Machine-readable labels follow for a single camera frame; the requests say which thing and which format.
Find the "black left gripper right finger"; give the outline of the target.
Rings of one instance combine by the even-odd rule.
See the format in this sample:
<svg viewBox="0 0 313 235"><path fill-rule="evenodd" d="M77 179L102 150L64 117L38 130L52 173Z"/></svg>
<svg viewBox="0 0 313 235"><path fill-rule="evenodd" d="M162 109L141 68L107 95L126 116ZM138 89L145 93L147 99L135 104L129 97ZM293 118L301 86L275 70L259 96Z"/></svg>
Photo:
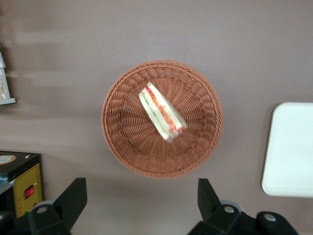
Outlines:
<svg viewBox="0 0 313 235"><path fill-rule="evenodd" d="M198 179L198 208L202 216L190 235L297 235L298 232L282 215L261 211L255 218L240 205L221 201L209 180Z"/></svg>

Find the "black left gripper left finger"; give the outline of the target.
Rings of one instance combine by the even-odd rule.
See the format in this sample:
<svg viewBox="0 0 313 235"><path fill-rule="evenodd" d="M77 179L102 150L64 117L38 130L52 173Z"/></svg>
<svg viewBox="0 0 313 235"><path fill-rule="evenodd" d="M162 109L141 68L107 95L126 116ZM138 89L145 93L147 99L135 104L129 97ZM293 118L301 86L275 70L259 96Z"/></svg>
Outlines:
<svg viewBox="0 0 313 235"><path fill-rule="evenodd" d="M33 235L70 235L88 201L85 178L76 178L52 203L36 206L28 214Z"/></svg>

